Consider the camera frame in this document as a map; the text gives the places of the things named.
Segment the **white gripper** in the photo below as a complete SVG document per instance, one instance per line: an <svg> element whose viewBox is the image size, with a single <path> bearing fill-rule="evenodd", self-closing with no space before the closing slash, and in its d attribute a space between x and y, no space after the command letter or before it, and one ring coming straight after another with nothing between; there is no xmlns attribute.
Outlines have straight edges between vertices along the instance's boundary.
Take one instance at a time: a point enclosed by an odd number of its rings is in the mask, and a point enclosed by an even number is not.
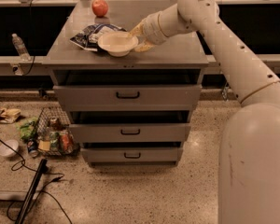
<svg viewBox="0 0 280 224"><path fill-rule="evenodd" d="M148 15L130 31L130 35L144 36L147 40L137 45L133 49L135 52L146 52L154 48L155 45L160 45L168 39L161 30L159 16L160 12Z"/></svg>

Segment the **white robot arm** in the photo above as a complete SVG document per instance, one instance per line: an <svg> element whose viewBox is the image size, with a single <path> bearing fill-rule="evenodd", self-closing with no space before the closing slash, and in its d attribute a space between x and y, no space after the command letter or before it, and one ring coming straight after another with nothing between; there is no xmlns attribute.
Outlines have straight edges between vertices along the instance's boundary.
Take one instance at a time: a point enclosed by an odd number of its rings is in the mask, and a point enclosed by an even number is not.
<svg viewBox="0 0 280 224"><path fill-rule="evenodd" d="M215 0L177 0L132 32L142 50L203 36L241 105L219 151L218 224L280 224L280 78L221 20Z"/></svg>

